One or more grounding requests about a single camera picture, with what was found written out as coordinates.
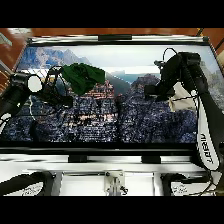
green cloth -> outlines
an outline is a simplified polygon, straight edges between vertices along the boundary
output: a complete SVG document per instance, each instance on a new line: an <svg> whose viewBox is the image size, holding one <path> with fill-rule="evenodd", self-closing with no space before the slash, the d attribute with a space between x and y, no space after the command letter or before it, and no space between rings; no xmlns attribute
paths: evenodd
<svg viewBox="0 0 224 224"><path fill-rule="evenodd" d="M74 63L63 66L62 77L71 83L72 91L80 96L93 89L96 83L104 84L105 71L83 63Z"/></svg>

large display screen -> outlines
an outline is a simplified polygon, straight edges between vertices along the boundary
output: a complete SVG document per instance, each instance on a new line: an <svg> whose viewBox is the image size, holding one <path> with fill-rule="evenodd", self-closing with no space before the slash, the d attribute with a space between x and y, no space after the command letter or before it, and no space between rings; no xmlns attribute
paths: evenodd
<svg viewBox="0 0 224 224"><path fill-rule="evenodd" d="M162 61L163 52L172 47L177 52L197 52L208 80L209 91L224 110L224 79L210 46L185 45L96 45L27 47L17 71L35 73L44 80L50 67L85 63L105 71L106 81L88 93L75 95L66 83L73 107L48 116L52 108L31 96L19 115L12 118L0 135L1 141L39 142L122 142L122 143L195 143L197 113L195 107L176 101L156 102L145 99L144 86L160 81L154 61ZM165 61L175 53L168 50ZM65 86L56 85L61 94ZM176 95L184 96L176 89Z"/></svg>

